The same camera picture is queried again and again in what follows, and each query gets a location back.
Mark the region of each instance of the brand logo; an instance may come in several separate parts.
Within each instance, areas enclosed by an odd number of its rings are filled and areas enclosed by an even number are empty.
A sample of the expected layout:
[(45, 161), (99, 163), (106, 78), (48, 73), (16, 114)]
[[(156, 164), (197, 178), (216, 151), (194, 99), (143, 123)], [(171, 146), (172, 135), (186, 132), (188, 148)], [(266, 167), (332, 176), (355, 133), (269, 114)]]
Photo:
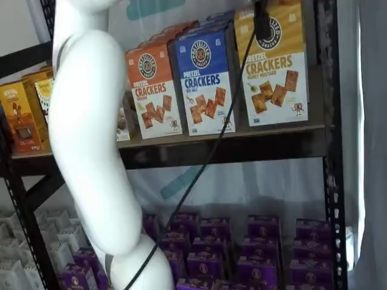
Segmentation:
[(257, 41), (258, 45), (264, 50), (272, 50), (281, 41), (282, 28), (277, 19), (270, 17), (269, 27), (271, 33), (270, 37)]
[(211, 61), (211, 50), (207, 42), (197, 40), (191, 48), (191, 59), (197, 68), (205, 68)]
[(151, 79), (155, 76), (157, 65), (156, 61), (149, 53), (144, 53), (138, 61), (138, 70), (146, 79)]

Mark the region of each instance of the yellow cracker box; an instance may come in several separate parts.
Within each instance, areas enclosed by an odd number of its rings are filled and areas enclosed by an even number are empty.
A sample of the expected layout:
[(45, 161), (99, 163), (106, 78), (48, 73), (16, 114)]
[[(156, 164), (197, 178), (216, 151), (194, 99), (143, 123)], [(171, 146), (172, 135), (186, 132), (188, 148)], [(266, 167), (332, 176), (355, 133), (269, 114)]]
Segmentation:
[[(308, 85), (301, 2), (270, 1), (272, 35), (253, 40), (243, 71), (250, 126), (308, 120)], [(254, 30), (252, 7), (236, 12), (240, 63)]]
[(36, 91), (28, 78), (0, 86), (5, 112), (16, 150), (20, 153), (44, 150), (48, 131)]

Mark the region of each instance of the pretzel crackers box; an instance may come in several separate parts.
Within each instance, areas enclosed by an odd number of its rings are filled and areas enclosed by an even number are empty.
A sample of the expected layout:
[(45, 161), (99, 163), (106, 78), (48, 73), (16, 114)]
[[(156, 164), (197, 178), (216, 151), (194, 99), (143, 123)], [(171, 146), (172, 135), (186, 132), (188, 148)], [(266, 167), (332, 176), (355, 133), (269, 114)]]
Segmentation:
[[(250, 126), (308, 120), (308, 87), (301, 2), (269, 2), (268, 39), (253, 40), (243, 71)], [(254, 30), (254, 9), (236, 12), (235, 34), (242, 59)]]
[[(235, 84), (233, 24), (208, 25), (176, 42), (189, 135), (218, 134), (226, 121)], [(226, 132), (235, 132), (234, 108)]]
[(131, 84), (143, 139), (183, 133), (181, 87), (173, 75), (173, 38), (161, 37), (128, 51)]

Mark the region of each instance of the cardboard box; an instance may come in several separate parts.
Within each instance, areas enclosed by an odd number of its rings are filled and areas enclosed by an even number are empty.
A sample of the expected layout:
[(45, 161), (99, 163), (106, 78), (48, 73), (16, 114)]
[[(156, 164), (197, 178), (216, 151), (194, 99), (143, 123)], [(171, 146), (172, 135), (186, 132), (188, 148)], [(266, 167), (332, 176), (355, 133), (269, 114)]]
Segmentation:
[(69, 264), (62, 273), (67, 288), (98, 290), (93, 271), (90, 267)]
[(192, 250), (187, 258), (187, 267), (192, 277), (222, 280), (225, 278), (221, 253)]
[(173, 43), (173, 39), (161, 38), (126, 53), (143, 139), (182, 134), (185, 127)]
[(0, 86), (0, 102), (5, 112), (16, 151), (35, 152), (48, 147), (48, 130), (29, 79)]
[(39, 271), (36, 268), (35, 263), (29, 263), (24, 266), (24, 272), (27, 276), (28, 282), (32, 290), (45, 290), (42, 279), (39, 275)]
[(289, 280), (292, 283), (332, 285), (332, 261), (293, 259), (289, 266)]
[(31, 290), (20, 261), (0, 261), (0, 288), (12, 290)]
[[(301, 0), (292, 5), (269, 2), (272, 35), (253, 40), (243, 71), (250, 126), (308, 120), (308, 76)], [(254, 30), (253, 7), (235, 14), (235, 34), (242, 63)]]
[(58, 239), (67, 242), (72, 253), (76, 253), (80, 248), (88, 247), (81, 225), (71, 225), (64, 228), (58, 232)]
[(48, 254), (56, 273), (61, 273), (67, 264), (74, 263), (73, 255), (66, 242), (51, 242), (48, 246)]
[(215, 290), (215, 283), (212, 279), (181, 278), (177, 282), (176, 290)]
[(296, 238), (305, 240), (331, 240), (331, 228), (328, 222), (316, 219), (297, 219)]
[[(229, 111), (235, 84), (233, 25), (183, 35), (176, 42), (189, 135), (218, 134)], [(225, 132), (235, 132), (238, 104)]]

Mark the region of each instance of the orange cracker box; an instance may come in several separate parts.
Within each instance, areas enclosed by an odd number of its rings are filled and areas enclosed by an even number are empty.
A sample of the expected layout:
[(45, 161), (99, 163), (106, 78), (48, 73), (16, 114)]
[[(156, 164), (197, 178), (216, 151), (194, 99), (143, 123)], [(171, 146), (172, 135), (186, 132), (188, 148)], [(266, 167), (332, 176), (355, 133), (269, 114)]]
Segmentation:
[(143, 139), (183, 133), (180, 80), (173, 74), (173, 40), (160, 38), (128, 51), (129, 82)]
[[(270, 1), (267, 13), (272, 35), (253, 40), (242, 75), (249, 125), (306, 121), (308, 78), (301, 0)], [(253, 19), (252, 7), (235, 14), (240, 63), (254, 30)]]
[(18, 152), (35, 152), (48, 147), (48, 130), (29, 79), (0, 86), (0, 102)]

